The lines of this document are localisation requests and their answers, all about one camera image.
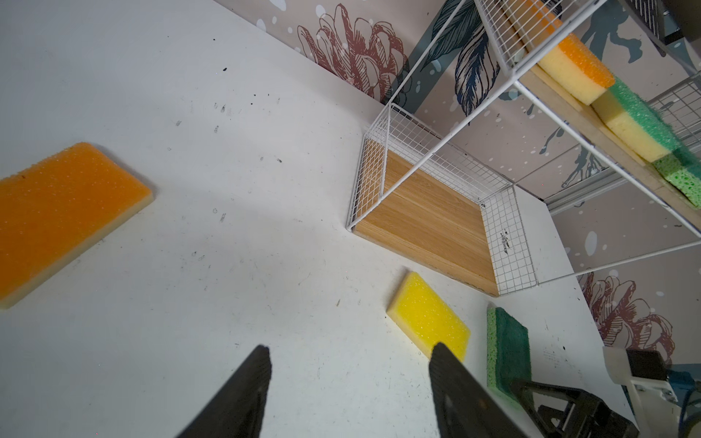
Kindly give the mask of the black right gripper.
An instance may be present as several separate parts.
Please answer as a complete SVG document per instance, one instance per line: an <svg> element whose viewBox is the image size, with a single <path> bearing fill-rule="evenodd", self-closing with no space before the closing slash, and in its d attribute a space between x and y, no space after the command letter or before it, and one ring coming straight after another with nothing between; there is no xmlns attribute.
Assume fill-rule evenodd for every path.
<svg viewBox="0 0 701 438"><path fill-rule="evenodd" d="M510 385L524 411L544 437L639 437L637 427L599 397L584 390L515 380ZM540 404L537 394L566 403L563 410Z"/></svg>

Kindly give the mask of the light green sponge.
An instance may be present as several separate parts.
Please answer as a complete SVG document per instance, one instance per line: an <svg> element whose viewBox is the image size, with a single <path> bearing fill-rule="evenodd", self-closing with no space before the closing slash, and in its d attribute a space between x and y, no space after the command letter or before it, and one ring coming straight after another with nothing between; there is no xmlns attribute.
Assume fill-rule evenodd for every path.
<svg viewBox="0 0 701 438"><path fill-rule="evenodd" d="M684 146L659 114L619 78L591 107L612 133L650 164Z"/></svg>

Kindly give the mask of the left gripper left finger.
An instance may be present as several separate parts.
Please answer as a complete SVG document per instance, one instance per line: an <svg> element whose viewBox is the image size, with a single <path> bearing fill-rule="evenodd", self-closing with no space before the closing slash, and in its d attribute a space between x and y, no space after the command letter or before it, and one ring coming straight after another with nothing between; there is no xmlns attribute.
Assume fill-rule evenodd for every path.
<svg viewBox="0 0 701 438"><path fill-rule="evenodd" d="M271 376L269 348L258 345L178 437L259 437Z"/></svg>

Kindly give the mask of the dark green sponge front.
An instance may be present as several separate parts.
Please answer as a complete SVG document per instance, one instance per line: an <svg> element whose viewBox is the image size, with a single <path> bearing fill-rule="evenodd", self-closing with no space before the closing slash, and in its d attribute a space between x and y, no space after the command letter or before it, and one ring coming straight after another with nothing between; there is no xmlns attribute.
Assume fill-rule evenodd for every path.
<svg viewBox="0 0 701 438"><path fill-rule="evenodd" d="M685 146L653 162L666 181L682 193L695 208L700 208L700 160Z"/></svg>

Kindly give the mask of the dark green sponge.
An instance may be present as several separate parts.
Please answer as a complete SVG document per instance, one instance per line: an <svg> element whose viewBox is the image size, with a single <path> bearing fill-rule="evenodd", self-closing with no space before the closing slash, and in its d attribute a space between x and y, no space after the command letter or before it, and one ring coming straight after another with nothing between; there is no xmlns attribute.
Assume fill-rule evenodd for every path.
<svg viewBox="0 0 701 438"><path fill-rule="evenodd" d="M695 208L700 208L700 160L685 146L653 162L666 181L682 193Z"/></svg>
<svg viewBox="0 0 701 438"><path fill-rule="evenodd" d="M487 309L487 387L514 405L514 381L532 378L528 329L500 307Z"/></svg>

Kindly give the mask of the yellow sponge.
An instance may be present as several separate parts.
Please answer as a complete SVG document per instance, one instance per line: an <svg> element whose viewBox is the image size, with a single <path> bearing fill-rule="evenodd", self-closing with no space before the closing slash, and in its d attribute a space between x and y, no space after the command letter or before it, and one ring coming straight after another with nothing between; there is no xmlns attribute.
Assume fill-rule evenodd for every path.
<svg viewBox="0 0 701 438"><path fill-rule="evenodd" d="M427 358L443 343L459 361L465 359L471 330L417 273L403 278L386 313Z"/></svg>

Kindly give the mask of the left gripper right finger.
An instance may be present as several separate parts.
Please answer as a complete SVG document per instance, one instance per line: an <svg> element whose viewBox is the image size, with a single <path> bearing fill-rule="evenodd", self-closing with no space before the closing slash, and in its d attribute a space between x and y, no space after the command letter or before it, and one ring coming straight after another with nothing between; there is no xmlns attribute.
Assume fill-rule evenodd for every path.
<svg viewBox="0 0 701 438"><path fill-rule="evenodd" d="M429 376L440 436L525 435L444 343L437 343L432 350Z"/></svg>

